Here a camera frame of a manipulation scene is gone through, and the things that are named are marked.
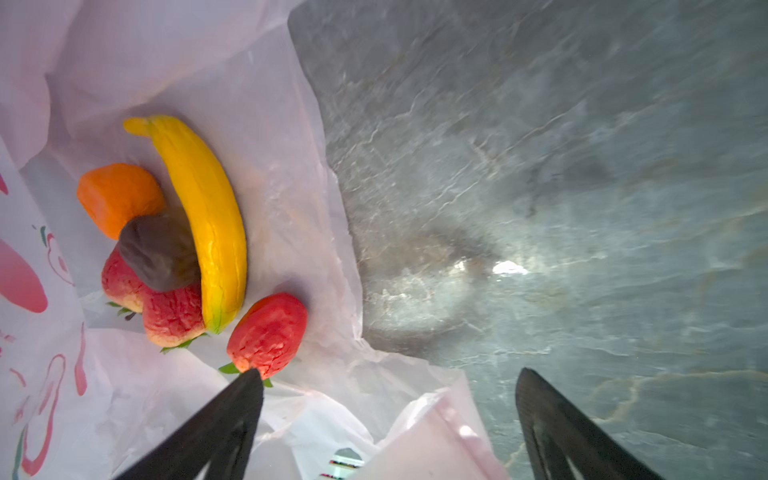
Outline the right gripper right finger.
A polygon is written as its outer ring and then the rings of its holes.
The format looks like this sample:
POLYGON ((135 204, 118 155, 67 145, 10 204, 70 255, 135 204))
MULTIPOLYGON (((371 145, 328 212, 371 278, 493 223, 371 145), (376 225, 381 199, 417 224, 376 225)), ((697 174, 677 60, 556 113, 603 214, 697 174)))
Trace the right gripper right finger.
POLYGON ((535 370, 520 371, 515 401, 536 479, 661 480, 535 370))

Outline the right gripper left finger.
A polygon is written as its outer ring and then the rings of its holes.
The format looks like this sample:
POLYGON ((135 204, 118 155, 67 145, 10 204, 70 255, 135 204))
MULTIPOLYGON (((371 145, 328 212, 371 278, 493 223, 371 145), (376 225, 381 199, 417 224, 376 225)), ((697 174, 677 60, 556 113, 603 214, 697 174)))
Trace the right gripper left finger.
POLYGON ((242 479, 264 402, 257 370, 242 373, 154 450, 118 477, 242 479))

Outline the large red toy peach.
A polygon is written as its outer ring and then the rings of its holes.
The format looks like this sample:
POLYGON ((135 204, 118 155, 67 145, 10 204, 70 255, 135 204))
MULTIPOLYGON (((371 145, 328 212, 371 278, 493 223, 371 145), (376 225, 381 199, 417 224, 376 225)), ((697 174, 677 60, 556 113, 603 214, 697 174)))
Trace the large red toy peach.
POLYGON ((169 292, 145 289, 142 300, 144 330, 155 345, 177 347, 207 330, 199 283, 169 292))

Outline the pink printed plastic bag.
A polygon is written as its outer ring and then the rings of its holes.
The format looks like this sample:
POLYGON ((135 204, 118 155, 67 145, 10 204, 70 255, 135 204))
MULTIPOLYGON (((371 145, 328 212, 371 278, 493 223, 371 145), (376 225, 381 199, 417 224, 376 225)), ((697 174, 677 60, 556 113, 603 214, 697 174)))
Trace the pink printed plastic bag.
POLYGON ((1 5, 1 475, 502 479, 465 375, 373 349, 292 1, 1 5), (200 333, 125 319, 117 229, 78 201, 127 163, 192 224, 200 333))

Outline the dark purple toy fruit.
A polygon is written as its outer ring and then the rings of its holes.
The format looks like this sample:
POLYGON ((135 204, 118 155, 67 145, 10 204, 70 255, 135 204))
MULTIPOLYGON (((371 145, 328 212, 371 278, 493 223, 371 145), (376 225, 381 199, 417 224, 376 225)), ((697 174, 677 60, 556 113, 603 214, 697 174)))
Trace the dark purple toy fruit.
POLYGON ((201 280, 189 220, 182 208, 140 216, 122 229, 118 251, 150 289, 170 292, 201 280))

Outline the yellow toy banana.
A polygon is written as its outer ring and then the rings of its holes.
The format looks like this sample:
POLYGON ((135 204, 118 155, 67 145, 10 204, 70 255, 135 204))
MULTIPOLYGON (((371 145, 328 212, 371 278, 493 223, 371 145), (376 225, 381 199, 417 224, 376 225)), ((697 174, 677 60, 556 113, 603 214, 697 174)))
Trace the yellow toy banana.
POLYGON ((244 222, 228 176, 208 144, 176 117, 128 118, 123 128, 150 139, 166 166, 194 239, 203 321, 219 334, 242 308, 248 271, 244 222))

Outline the orange toy tangerine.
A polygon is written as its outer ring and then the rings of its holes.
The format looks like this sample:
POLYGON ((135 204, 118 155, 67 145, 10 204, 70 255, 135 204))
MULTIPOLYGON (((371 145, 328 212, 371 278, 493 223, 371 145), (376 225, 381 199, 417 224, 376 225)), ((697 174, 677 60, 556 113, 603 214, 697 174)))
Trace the orange toy tangerine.
POLYGON ((126 163, 87 172, 78 182, 76 195, 98 229, 112 240, 119 239, 131 220, 167 207, 155 177, 140 166, 126 163))

